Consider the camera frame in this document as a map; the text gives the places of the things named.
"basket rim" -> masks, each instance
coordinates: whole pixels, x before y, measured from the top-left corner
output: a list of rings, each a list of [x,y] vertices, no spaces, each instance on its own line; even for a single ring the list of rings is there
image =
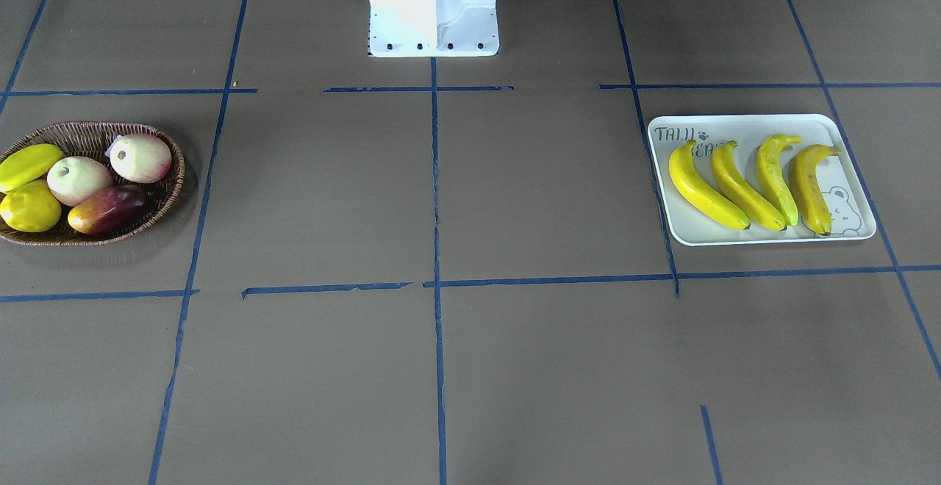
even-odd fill
[[[7,234],[3,231],[0,231],[0,238],[3,240],[10,241],[15,244],[20,244],[24,246],[101,246],[104,244],[110,244],[117,241],[127,240],[127,238],[133,237],[136,234],[140,234],[142,231],[147,230],[158,223],[161,218],[167,215],[167,211],[173,207],[176,203],[179,194],[182,192],[182,185],[185,181],[186,174],[186,162],[182,149],[178,146],[176,141],[169,137],[167,133],[164,133],[158,127],[150,126],[147,123],[134,123],[134,121],[60,121],[59,123],[51,123],[48,126],[40,127],[35,129],[30,134],[27,134],[23,139],[14,143],[13,146],[10,146],[7,149],[3,156],[0,156],[0,162],[5,160],[11,154],[16,153],[23,149],[24,147],[30,146],[35,142],[37,137],[42,137],[44,134],[49,133],[50,131],[59,131],[62,129],[77,129],[74,133],[95,133],[99,134],[108,134],[108,132],[117,132],[121,134],[124,131],[124,134],[131,134],[131,130],[134,132],[145,132],[149,134],[154,134],[156,137],[160,137],[164,143],[167,143],[167,146],[171,150],[171,158],[175,162],[176,170],[175,173],[168,173],[167,176],[164,176],[162,180],[172,179],[172,186],[169,187],[167,195],[165,195],[162,206],[152,212],[150,215],[145,217],[143,223],[135,227],[134,230],[128,231],[125,234],[118,234],[118,236],[105,238],[96,238],[92,236],[85,236],[75,231],[75,235],[70,238],[60,238],[59,240],[30,240],[30,236],[34,234],[26,233],[25,231],[14,231],[14,234]]]

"banana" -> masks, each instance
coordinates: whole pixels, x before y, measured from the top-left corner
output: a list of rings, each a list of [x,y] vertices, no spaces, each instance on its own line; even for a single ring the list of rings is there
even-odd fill
[[[762,224],[769,230],[787,230],[784,214],[762,197],[735,167],[732,150],[738,146],[738,141],[732,140],[720,145],[712,152],[709,164],[712,167],[712,176],[719,184],[719,190],[729,197],[735,206],[742,208],[742,211],[756,223]]]
[[[684,199],[707,217],[735,230],[746,230],[751,226],[748,215],[735,206],[709,183],[693,166],[693,147],[696,140],[689,140],[670,154],[670,178]]]
[[[823,200],[820,185],[817,183],[817,164],[823,158],[840,154],[841,150],[829,145],[811,145],[797,153],[790,160],[787,177],[790,188],[794,192],[797,208],[804,218],[804,225],[821,236],[829,236],[833,229],[833,218],[830,217],[830,208]]]
[[[801,141],[804,139],[800,136],[774,134],[764,140],[755,154],[755,176],[759,180],[759,187],[764,197],[784,215],[789,226],[797,225],[798,211],[781,171],[781,151]]]

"brown woven basket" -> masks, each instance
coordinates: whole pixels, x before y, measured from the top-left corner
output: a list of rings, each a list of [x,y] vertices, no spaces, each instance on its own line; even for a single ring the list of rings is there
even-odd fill
[[[16,231],[7,226],[3,218],[0,218],[0,237],[10,242],[29,246],[97,246],[126,240],[126,238],[135,236],[157,223],[162,216],[167,214],[169,208],[173,206],[174,201],[179,197],[179,191],[181,191],[182,183],[184,183],[185,161],[182,151],[179,150],[179,146],[175,141],[152,126],[145,126],[145,124],[140,123],[105,123],[105,121],[55,123],[44,126],[17,141],[13,147],[10,147],[3,154],[3,157],[0,157],[0,162],[7,159],[15,151],[23,149],[23,147],[34,146],[37,143],[51,143],[62,149],[68,157],[90,157],[100,161],[111,170],[111,177],[114,178],[115,184],[131,184],[132,182],[118,176],[111,169],[111,164],[104,155],[104,151],[111,146],[116,137],[134,133],[154,134],[154,136],[160,137],[171,148],[173,157],[171,169],[167,176],[153,184],[143,185],[148,194],[151,195],[152,200],[154,200],[154,208],[150,213],[120,231],[112,231],[110,234],[92,237],[80,234],[68,225],[66,218],[68,207],[64,206],[62,207],[62,217],[56,227],[38,234]]]

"rectangular tray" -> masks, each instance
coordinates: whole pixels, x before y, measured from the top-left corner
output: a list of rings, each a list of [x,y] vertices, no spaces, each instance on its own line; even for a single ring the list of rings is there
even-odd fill
[[[769,230],[757,223],[747,230],[733,230],[706,217],[684,199],[670,179],[669,158],[686,140],[696,140],[693,163],[699,174],[716,187],[709,169],[709,156],[715,147],[736,140],[735,162],[739,171],[756,190],[755,153],[772,134],[796,134],[804,139],[781,153],[781,168],[787,177],[787,164],[798,151],[814,143],[840,147],[843,154],[828,157],[817,167],[820,190],[834,218],[833,233],[821,237],[803,223],[785,231]],[[656,180],[659,183],[670,231],[688,246],[726,244],[763,244],[770,242],[820,242],[864,240],[876,233],[873,210],[866,200],[853,160],[846,151],[840,130],[830,118],[820,114],[766,114],[739,116],[662,116],[650,121],[648,137],[653,153]]]

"cartoon bear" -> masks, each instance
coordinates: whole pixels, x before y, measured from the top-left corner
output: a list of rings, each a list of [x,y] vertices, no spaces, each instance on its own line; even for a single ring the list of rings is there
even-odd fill
[[[829,191],[823,191],[823,200],[830,209],[833,218],[831,234],[837,236],[858,236],[863,227],[863,218],[850,203],[850,193],[843,187],[833,186]]]

